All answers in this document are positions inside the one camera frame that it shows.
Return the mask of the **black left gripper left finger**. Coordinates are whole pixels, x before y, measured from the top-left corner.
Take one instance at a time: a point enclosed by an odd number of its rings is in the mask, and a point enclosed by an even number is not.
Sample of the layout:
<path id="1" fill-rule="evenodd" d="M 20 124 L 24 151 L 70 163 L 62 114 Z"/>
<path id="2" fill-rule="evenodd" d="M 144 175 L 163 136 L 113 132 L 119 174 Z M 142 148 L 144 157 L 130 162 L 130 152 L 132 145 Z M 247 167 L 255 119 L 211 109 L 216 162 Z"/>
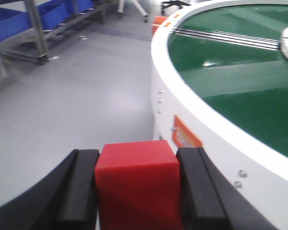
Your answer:
<path id="1" fill-rule="evenodd" d="M 0 230 L 94 230 L 96 149 L 74 149 L 33 187 L 0 207 Z"/>

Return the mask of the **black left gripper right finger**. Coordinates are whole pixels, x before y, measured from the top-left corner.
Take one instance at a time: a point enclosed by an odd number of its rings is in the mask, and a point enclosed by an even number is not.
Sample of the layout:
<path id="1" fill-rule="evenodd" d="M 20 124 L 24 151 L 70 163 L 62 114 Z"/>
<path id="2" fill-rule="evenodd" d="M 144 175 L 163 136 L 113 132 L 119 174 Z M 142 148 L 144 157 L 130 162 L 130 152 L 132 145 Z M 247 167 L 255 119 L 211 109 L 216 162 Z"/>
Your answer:
<path id="1" fill-rule="evenodd" d="M 203 148 L 179 148 L 181 215 L 186 230 L 274 230 L 212 163 Z"/>

